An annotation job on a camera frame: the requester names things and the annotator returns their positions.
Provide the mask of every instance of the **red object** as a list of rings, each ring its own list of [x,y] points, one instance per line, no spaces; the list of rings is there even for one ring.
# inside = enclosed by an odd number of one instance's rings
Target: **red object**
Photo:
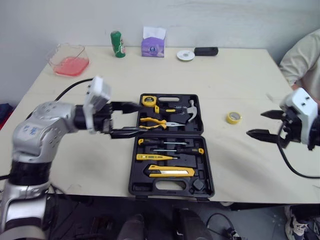
[[[80,75],[89,64],[88,58],[68,56],[53,68],[56,74],[75,77]]]
[[[6,121],[9,119],[9,117],[11,116],[12,113],[13,113],[13,111],[10,112],[10,113],[8,114],[8,116],[6,116],[6,118],[0,123],[0,130],[1,130],[2,127],[5,125]]]

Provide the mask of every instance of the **white tabletop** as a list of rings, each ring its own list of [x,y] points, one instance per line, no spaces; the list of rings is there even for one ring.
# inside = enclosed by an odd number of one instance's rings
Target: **white tabletop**
[[[277,146],[246,135],[250,129],[276,133],[281,121],[260,116],[279,109],[290,87],[264,49],[219,49],[215,57],[176,59],[181,48],[166,48],[165,58],[141,57],[139,47],[127,47],[125,58],[111,47],[88,46],[90,65],[79,77],[54,75],[47,65],[0,131],[1,168],[11,164],[11,137],[18,123],[40,103],[51,101],[72,83],[95,75],[112,86],[113,101],[138,102],[142,93],[197,94],[204,124],[215,195],[212,201],[248,203],[319,203],[320,181],[294,175]],[[61,100],[82,104],[83,83]],[[236,125],[225,121],[230,111],[241,113]],[[115,127],[134,126],[137,114],[114,114]],[[53,161],[50,179],[69,194],[130,196],[128,192],[133,139],[113,139],[86,131],[66,135]],[[298,143],[285,150],[304,174],[320,174],[320,149]]]

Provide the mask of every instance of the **person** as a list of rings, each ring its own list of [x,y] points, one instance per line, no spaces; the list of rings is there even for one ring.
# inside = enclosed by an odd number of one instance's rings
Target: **person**
[[[320,29],[298,41],[283,57],[280,71],[293,90],[305,89],[320,111]],[[320,240],[320,204],[286,206],[285,233],[289,240],[303,240],[307,229]]]
[[[298,41],[279,68],[292,89],[305,89],[320,109],[320,29]]]

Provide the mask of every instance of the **yellow-handled pliers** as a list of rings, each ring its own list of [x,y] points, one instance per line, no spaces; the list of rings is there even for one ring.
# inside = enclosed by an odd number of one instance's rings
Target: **yellow-handled pliers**
[[[158,120],[152,117],[143,117],[140,118],[140,122],[144,123],[144,122],[153,122],[157,125],[154,126],[143,126],[140,125],[139,128],[142,129],[155,129],[155,128],[159,128],[162,127],[163,129],[166,129],[167,127],[179,127],[179,126],[185,126],[185,124],[182,123],[178,123],[178,122],[174,122],[174,121],[166,121],[166,120]]]

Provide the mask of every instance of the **white wall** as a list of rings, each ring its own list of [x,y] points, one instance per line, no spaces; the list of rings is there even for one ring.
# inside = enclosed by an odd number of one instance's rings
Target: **white wall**
[[[16,105],[58,43],[110,45],[167,28],[167,46],[266,48],[276,62],[320,28],[320,0],[0,0],[0,103]]]

